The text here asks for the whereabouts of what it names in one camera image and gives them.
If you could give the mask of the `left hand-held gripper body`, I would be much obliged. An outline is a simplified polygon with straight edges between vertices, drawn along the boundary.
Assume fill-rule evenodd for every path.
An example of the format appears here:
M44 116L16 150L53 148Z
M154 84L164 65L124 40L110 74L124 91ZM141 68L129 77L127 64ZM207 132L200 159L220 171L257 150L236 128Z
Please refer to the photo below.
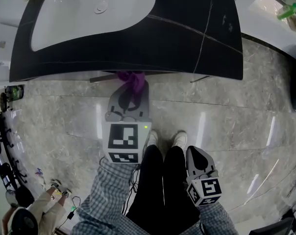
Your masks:
M103 151L113 164L140 164L147 146L152 120L111 107L102 124Z

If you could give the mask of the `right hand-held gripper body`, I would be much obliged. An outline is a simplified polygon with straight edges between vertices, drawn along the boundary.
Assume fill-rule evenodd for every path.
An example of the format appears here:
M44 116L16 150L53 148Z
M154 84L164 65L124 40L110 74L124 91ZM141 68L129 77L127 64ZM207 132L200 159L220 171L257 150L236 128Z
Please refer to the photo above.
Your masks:
M222 195L217 170L187 177L187 193L196 207L216 203Z

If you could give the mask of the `purple cloth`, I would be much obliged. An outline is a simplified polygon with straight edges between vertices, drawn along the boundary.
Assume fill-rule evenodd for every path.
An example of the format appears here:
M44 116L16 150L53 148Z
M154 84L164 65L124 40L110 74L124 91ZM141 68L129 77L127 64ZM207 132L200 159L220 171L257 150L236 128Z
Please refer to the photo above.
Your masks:
M139 71L119 71L117 77L124 82L126 89L119 98L119 105L126 109L130 103L139 107L145 85L145 73Z

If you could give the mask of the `person's left forearm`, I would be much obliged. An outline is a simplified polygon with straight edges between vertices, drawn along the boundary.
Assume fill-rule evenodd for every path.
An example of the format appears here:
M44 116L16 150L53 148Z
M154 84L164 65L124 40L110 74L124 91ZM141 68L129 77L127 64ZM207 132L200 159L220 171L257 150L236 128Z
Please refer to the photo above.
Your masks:
M99 163L90 194L77 210L71 235L149 235L122 214L135 164Z

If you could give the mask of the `person's right forearm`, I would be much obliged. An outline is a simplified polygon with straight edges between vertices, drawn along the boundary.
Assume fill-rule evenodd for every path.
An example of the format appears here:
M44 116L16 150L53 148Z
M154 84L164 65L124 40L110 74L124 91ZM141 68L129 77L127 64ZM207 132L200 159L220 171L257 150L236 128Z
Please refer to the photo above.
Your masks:
M199 228L202 235L239 235L224 207L216 202L200 206Z

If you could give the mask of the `black stone vanity top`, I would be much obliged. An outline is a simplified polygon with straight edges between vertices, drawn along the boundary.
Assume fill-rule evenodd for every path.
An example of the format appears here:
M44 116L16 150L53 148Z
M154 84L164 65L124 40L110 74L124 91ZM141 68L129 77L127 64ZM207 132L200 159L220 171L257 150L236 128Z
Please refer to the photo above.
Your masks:
M176 71L241 80L243 48L235 0L155 0L137 24L33 51L44 0L30 0L14 41L11 82L78 71Z

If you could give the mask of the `person's right white shoe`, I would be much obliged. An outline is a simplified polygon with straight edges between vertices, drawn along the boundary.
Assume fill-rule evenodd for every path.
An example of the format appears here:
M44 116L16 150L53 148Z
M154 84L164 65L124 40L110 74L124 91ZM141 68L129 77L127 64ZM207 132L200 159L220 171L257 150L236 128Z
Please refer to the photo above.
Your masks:
M184 150L186 144L187 144L188 135L185 131L180 131L176 134L172 147L179 147L182 150Z

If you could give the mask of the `person's white shoe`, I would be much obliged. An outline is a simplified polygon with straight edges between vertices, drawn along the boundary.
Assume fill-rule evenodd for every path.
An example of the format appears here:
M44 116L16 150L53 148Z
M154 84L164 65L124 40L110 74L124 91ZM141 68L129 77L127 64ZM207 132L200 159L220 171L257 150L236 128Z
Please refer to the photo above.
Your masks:
M180 131L176 134L172 147L179 147L182 150L184 150L186 144L187 144L188 135L185 131Z
M158 145L158 134L155 130L151 130L147 146Z

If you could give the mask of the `person's left white shoe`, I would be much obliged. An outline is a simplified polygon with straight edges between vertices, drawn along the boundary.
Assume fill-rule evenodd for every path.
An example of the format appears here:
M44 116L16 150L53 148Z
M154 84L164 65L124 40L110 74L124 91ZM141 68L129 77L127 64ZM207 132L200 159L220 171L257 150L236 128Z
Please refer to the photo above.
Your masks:
M158 134L155 130L151 130L147 146L158 145Z

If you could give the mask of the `person's black trousers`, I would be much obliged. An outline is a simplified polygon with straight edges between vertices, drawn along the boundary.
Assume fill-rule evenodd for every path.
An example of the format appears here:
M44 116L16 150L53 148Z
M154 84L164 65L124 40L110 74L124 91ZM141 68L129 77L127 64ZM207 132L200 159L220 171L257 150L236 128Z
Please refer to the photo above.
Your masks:
M156 145L147 147L138 191L127 218L150 235L179 235L199 221L199 210L185 190L183 150L173 146L165 157Z

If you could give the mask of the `silver and black panel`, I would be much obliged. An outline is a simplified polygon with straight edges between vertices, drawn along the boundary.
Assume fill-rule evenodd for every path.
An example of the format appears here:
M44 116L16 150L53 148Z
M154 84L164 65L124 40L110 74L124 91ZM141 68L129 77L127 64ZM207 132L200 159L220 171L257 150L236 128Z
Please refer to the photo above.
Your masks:
M249 235L289 235L293 221L293 217L288 217L274 224L252 230Z

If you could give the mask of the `white sink basin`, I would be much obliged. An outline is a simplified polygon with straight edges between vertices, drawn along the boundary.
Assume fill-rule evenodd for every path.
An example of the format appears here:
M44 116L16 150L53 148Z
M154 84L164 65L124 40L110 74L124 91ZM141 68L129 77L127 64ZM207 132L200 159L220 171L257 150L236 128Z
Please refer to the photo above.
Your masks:
M44 0L31 37L32 50L129 28L147 16L155 4L155 0L105 0L107 10L95 14L101 1Z

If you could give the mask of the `chrome sink drain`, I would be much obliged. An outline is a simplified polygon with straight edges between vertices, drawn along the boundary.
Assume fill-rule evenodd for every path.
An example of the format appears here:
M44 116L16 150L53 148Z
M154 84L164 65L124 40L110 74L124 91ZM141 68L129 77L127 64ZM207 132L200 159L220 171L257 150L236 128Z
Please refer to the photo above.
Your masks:
M95 14L102 14L104 13L108 8L108 2L103 0L101 1L94 9Z

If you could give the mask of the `black mesh waste bin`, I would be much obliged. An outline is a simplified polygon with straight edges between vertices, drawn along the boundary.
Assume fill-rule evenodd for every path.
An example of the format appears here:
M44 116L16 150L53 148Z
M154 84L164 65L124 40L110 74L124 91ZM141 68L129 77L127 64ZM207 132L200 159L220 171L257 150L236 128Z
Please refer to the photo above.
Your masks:
M8 102L20 100L24 96L24 86L23 85L8 86L5 89L5 94Z

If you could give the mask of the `black stool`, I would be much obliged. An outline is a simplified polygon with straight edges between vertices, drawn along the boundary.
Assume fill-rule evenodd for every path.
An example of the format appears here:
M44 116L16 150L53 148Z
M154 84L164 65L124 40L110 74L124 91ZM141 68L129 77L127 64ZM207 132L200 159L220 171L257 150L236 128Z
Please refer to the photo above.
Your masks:
M7 101L6 93L0 94L0 108L3 113L6 112L8 109L8 101Z

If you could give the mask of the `white appliance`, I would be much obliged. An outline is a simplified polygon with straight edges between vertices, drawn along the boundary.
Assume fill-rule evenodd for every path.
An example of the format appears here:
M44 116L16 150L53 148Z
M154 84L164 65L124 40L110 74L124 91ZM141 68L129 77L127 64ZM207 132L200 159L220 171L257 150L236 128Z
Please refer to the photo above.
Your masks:
M13 45L17 28L0 23L0 82L9 82Z

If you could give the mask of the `white marble ledge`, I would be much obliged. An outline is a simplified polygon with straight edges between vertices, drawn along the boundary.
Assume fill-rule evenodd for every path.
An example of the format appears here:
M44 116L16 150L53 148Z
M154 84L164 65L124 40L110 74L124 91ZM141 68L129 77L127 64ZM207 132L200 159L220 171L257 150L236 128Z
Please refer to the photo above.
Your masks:
M296 32L279 20L280 0L236 0L242 33L259 39L296 59Z

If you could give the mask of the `round brown scrubber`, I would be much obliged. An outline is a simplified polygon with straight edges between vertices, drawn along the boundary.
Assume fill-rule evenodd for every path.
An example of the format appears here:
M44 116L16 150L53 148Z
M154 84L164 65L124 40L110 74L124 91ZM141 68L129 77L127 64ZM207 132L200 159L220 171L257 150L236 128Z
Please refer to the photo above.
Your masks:
M293 14L287 18L287 23L290 29L296 32L296 14Z

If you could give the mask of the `green plastic bottle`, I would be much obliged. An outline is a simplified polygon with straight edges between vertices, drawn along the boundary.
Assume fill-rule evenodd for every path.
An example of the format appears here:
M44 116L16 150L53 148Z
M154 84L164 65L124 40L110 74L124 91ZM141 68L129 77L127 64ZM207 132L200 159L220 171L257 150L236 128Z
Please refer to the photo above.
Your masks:
M286 4L283 7L281 7L277 11L276 16L279 20L283 20L285 18L292 16L295 12L296 12L296 3L294 2L292 5Z

